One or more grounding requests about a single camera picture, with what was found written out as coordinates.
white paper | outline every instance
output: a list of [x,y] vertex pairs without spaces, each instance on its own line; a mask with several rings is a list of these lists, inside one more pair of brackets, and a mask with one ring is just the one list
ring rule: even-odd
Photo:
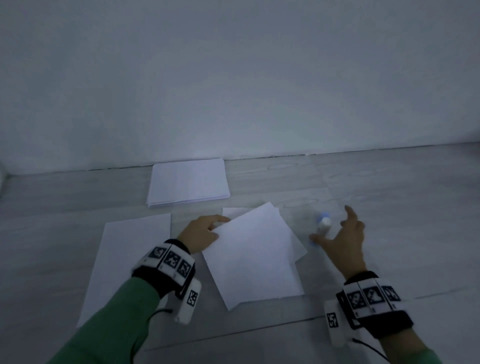
[[150,249],[169,238],[170,214],[106,223],[77,327],[105,306]]
[[267,203],[215,229],[203,251],[228,310],[242,302],[303,294],[291,263],[295,235]]
[[[252,210],[253,208],[249,208],[249,207],[224,207],[222,209],[222,215],[228,218],[234,219]],[[278,215],[280,216],[280,210],[278,208],[275,208],[275,210],[277,210]],[[291,236],[291,244],[293,247],[291,262],[295,263],[297,260],[302,258],[305,254],[307,254],[307,249],[305,249],[305,247],[300,242],[300,240],[298,240],[295,234]]]
[[230,197],[223,159],[159,163],[152,168],[147,204],[174,205]]

stack of paper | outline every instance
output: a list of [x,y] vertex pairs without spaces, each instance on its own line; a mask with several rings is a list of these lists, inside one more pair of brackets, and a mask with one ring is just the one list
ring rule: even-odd
[[[242,212],[224,210],[233,217]],[[304,293],[295,261],[307,251],[271,203],[215,232],[218,240],[203,255],[228,310],[243,302]]]
[[153,166],[147,205],[174,205],[230,197],[223,159]]
[[150,249],[169,238],[170,214],[105,224],[77,327],[105,306]]

white bottle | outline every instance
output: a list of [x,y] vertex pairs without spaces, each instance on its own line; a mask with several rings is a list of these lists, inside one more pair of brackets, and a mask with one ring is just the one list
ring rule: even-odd
[[327,212],[322,212],[322,214],[317,218],[317,223],[317,234],[322,237],[326,236],[332,227],[330,215]]

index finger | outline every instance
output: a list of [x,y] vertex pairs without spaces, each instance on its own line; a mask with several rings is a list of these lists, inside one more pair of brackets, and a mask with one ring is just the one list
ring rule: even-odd
[[355,211],[353,211],[353,209],[348,205],[345,205],[345,211],[347,212],[347,220],[345,221],[345,225],[356,227],[358,216]]
[[229,222],[231,219],[222,215],[209,215],[200,216],[198,220],[202,223],[202,225],[205,225],[205,228],[208,228],[214,222]]

wrist strap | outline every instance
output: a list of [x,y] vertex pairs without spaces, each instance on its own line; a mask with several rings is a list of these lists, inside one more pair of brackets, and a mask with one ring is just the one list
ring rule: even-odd
[[168,239],[148,252],[133,269],[132,277],[147,281],[160,297],[171,291],[183,299],[193,276],[195,260],[177,239]]
[[347,280],[337,297],[349,322],[358,321],[376,339],[413,326],[391,284],[371,271]]

